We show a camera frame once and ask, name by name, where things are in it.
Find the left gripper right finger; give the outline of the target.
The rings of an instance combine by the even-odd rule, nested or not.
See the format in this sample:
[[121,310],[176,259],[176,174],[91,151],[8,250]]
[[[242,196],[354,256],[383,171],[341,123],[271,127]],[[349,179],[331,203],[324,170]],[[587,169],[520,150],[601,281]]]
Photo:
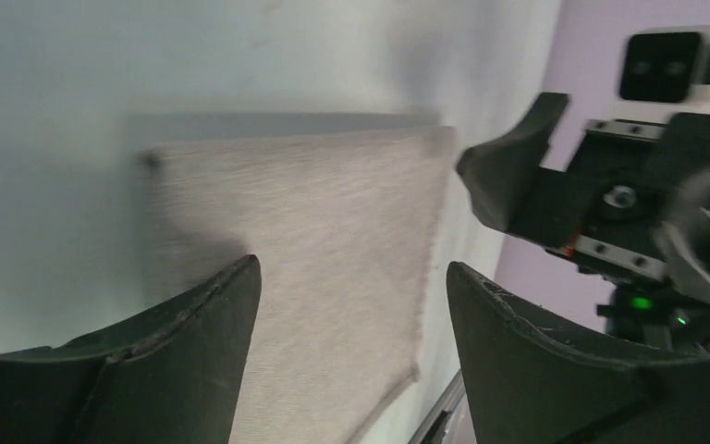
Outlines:
[[447,268],[461,373],[481,443],[710,443],[710,357],[583,327]]

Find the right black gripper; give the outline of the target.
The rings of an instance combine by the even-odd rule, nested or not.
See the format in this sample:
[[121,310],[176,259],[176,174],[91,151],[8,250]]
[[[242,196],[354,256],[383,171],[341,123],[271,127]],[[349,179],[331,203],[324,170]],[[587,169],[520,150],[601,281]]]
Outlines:
[[461,153],[474,216],[620,286],[710,307],[710,115],[591,119],[565,170],[541,168],[568,104],[542,92],[511,130]]

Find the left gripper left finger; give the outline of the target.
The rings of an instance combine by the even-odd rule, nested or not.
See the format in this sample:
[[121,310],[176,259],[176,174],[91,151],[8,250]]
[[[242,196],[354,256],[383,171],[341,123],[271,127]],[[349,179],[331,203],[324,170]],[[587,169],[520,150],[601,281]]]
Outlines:
[[0,443],[226,443],[261,298],[246,255],[57,347],[0,354]]

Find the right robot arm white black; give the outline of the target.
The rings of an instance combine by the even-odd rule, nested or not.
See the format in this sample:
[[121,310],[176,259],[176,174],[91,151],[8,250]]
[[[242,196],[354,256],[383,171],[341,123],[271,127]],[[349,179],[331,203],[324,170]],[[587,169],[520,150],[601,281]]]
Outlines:
[[710,351],[710,114],[591,119],[568,166],[542,160],[569,98],[537,96],[456,172],[486,227],[614,286],[606,331],[666,350]]

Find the grey cloth napkin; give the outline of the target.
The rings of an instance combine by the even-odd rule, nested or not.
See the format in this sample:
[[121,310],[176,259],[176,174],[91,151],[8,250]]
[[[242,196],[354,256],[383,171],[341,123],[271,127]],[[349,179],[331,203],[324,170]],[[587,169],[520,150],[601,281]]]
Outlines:
[[232,442],[358,443],[418,380],[456,142],[427,126],[144,152],[152,296],[261,264]]

